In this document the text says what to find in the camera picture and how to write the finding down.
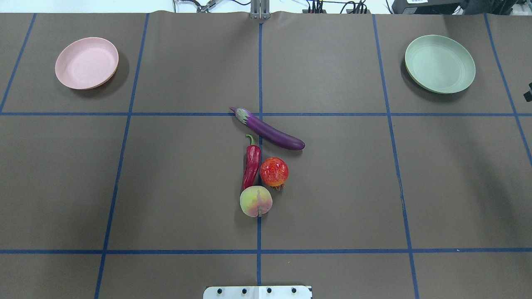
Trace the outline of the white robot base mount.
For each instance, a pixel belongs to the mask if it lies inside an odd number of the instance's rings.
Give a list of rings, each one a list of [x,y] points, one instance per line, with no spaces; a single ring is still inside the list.
[[[204,299],[312,299],[311,286],[212,286],[205,289]]]

